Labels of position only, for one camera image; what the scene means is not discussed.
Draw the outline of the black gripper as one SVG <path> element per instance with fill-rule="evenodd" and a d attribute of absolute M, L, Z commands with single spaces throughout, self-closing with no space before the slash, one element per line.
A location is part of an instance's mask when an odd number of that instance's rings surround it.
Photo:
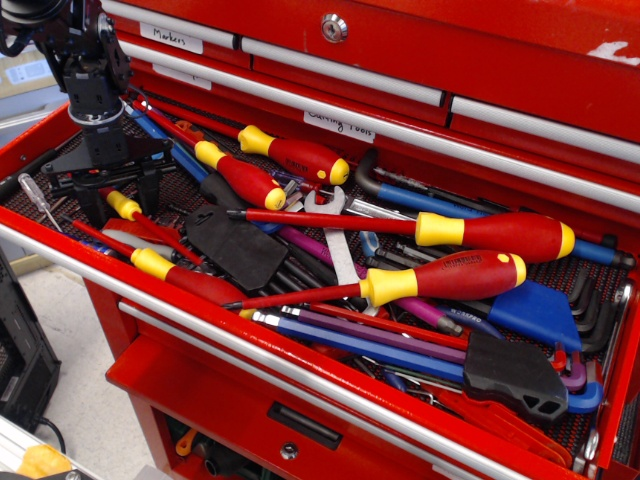
<path fill-rule="evenodd" d="M 74 192 L 89 223 L 102 228 L 107 214 L 99 189 L 105 187 L 137 181 L 142 211 L 156 213 L 160 180 L 175 170 L 172 147 L 167 139 L 129 135 L 120 125 L 85 127 L 80 144 L 46 163 L 41 172 L 53 193 Z"/>

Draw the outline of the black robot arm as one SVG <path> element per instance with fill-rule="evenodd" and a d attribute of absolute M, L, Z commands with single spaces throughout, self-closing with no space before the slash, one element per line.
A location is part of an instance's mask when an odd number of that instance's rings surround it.
<path fill-rule="evenodd" d="M 107 188 L 134 182 L 143 212 L 155 213 L 162 176 L 175 168 L 172 143 L 124 129 L 122 97 L 132 70 L 113 19 L 98 1 L 2 2 L 2 54 L 15 57 L 28 44 L 44 55 L 83 133 L 77 148 L 42 167 L 52 195 L 74 197 L 90 222 L 102 227 Z"/>

